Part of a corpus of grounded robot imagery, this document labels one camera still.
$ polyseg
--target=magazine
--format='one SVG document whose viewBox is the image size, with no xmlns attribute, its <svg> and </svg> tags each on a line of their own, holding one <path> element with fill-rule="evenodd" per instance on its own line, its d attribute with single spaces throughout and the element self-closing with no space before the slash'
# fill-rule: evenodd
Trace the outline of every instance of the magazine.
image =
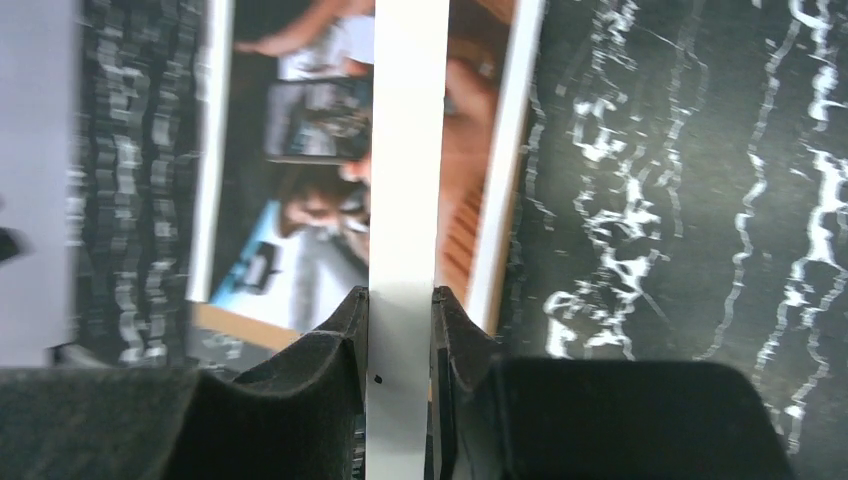
<svg viewBox="0 0 848 480">
<path fill-rule="evenodd" d="M 231 38 L 219 47 L 229 55 L 229 91 L 223 108 L 205 111 L 225 114 L 226 134 L 220 154 L 207 149 L 203 159 L 219 174 L 201 176 L 198 202 L 216 208 L 198 209 L 188 292 L 194 326 L 208 341 L 192 345 L 225 334 L 278 351 L 368 282 L 373 2 L 328 15 L 320 1 L 283 3 L 235 0 L 225 31 Z M 436 282 L 466 304 L 499 300 L 513 185 L 487 191 L 486 184 L 498 155 L 501 176 L 514 179 L 524 134 L 521 119 L 504 123 L 496 115 L 514 10 L 514 0 L 453 0 L 450 7 Z M 304 27 L 313 24 L 320 28 Z M 210 43 L 221 41 L 213 37 Z M 523 72 L 523 83 L 529 76 Z M 463 130 L 469 119 L 473 131 Z M 498 122 L 514 126 L 505 132 Z M 495 130 L 514 137 L 507 155 L 491 147 Z M 451 139 L 467 138 L 476 143 L 451 150 Z M 497 211 L 486 209 L 493 196 Z M 497 228 L 486 228 L 490 218 Z M 475 271 L 486 280 L 470 288 Z M 497 328 L 492 311 L 472 315 L 489 333 Z M 221 361 L 203 348 L 192 354 Z"/>
</svg>

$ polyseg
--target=white panel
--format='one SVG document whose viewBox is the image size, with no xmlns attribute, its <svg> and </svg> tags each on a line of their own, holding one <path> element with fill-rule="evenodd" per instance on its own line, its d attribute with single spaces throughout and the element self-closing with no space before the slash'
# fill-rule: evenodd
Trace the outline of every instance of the white panel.
<svg viewBox="0 0 848 480">
<path fill-rule="evenodd" d="M 497 310 L 492 312 L 492 293 L 503 288 L 496 280 L 502 278 L 498 269 L 504 265 L 504 243 L 510 228 L 506 212 L 512 207 L 515 176 L 520 165 L 518 149 L 524 136 L 524 118 L 545 0 L 517 0 L 516 7 L 466 305 L 469 318 L 482 329 L 486 328 L 491 315 L 497 315 Z"/>
<path fill-rule="evenodd" d="M 203 105 L 200 134 L 202 157 L 194 204 L 196 220 L 186 293 L 186 297 L 193 302 L 209 300 L 209 283 L 212 281 L 212 254 L 224 168 L 224 142 L 227 137 L 234 5 L 233 0 L 207 0 L 205 45 L 201 47 L 197 65 L 198 97 Z"/>
<path fill-rule="evenodd" d="M 0 228 L 26 251 L 0 263 L 0 366 L 43 366 L 70 340 L 65 221 L 77 97 L 77 2 L 0 7 Z"/>
<path fill-rule="evenodd" d="M 368 480 L 424 472 L 447 20 L 448 0 L 376 6 Z"/>
</svg>

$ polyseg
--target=smartphone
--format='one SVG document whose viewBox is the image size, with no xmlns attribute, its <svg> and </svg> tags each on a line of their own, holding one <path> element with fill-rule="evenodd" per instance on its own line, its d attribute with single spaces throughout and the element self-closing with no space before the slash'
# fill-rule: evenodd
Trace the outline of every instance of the smartphone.
<svg viewBox="0 0 848 480">
<path fill-rule="evenodd" d="M 279 81 L 268 90 L 265 158 L 342 164 L 371 147 L 373 77 Z"/>
</svg>

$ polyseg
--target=white rectangular bar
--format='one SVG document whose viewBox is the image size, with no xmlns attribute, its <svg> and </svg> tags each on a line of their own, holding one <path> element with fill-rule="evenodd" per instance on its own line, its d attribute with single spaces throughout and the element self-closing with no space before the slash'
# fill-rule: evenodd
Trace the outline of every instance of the white rectangular bar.
<svg viewBox="0 0 848 480">
<path fill-rule="evenodd" d="M 191 242 L 186 297 L 192 302 L 209 300 L 212 281 L 212 254 L 218 225 L 218 203 L 224 168 L 224 143 L 227 138 L 230 59 L 232 57 L 233 0 L 208 0 L 203 44 L 197 69 L 197 96 L 202 105 L 200 131 L 201 160 L 197 198 L 194 202 L 195 226 Z"/>
<path fill-rule="evenodd" d="M 79 95 L 78 2 L 0 7 L 0 228 L 21 246 L 0 263 L 0 366 L 46 366 L 45 349 L 71 338 L 68 198 Z"/>
<path fill-rule="evenodd" d="M 536 65 L 539 30 L 545 16 L 545 0 L 517 0 L 509 35 L 503 87 L 498 101 L 489 171 L 483 196 L 477 255 L 471 269 L 468 317 L 480 328 L 496 314 L 502 288 L 505 243 L 509 235 L 515 179 L 521 164 L 518 152 L 524 137 L 528 94 Z"/>
<path fill-rule="evenodd" d="M 368 480 L 424 474 L 448 7 L 376 4 Z"/>
</svg>

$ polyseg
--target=phone screen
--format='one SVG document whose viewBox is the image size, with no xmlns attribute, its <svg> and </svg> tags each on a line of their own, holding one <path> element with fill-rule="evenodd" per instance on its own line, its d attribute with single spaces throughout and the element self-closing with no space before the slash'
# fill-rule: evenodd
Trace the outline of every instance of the phone screen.
<svg viewBox="0 0 848 480">
<path fill-rule="evenodd" d="M 370 76 L 272 84 L 266 158 L 319 164 L 361 159 L 371 146 L 373 85 Z"/>
</svg>

